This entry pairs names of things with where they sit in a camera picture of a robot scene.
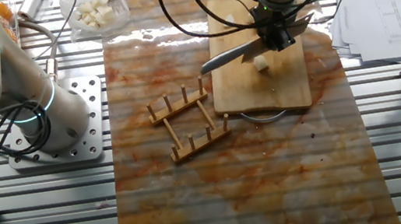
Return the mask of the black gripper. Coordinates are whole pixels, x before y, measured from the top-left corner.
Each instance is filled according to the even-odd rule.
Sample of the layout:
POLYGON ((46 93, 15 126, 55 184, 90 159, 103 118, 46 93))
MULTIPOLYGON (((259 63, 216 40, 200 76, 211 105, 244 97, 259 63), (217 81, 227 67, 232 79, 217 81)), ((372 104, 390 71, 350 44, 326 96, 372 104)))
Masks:
POLYGON ((252 8, 252 17, 257 25, 256 33, 263 40, 264 45, 282 51, 295 44, 295 39, 287 29, 293 26, 290 13, 290 3, 276 3, 271 1, 259 2, 252 8))

